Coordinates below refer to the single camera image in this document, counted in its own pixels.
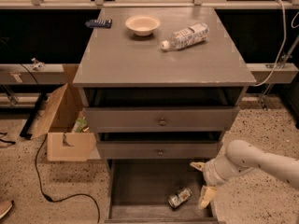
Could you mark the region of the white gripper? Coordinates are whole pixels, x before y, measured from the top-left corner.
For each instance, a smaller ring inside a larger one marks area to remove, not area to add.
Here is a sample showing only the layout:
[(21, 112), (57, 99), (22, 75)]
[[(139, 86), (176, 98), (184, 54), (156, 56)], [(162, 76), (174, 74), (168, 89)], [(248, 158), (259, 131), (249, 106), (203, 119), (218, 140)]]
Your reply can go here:
[(226, 155), (220, 155), (206, 163), (193, 161), (190, 166), (203, 172), (204, 179), (209, 185), (201, 188), (199, 209), (205, 209), (216, 196), (217, 188), (213, 186), (221, 186), (229, 179), (241, 176), (246, 171), (245, 167), (233, 163)]

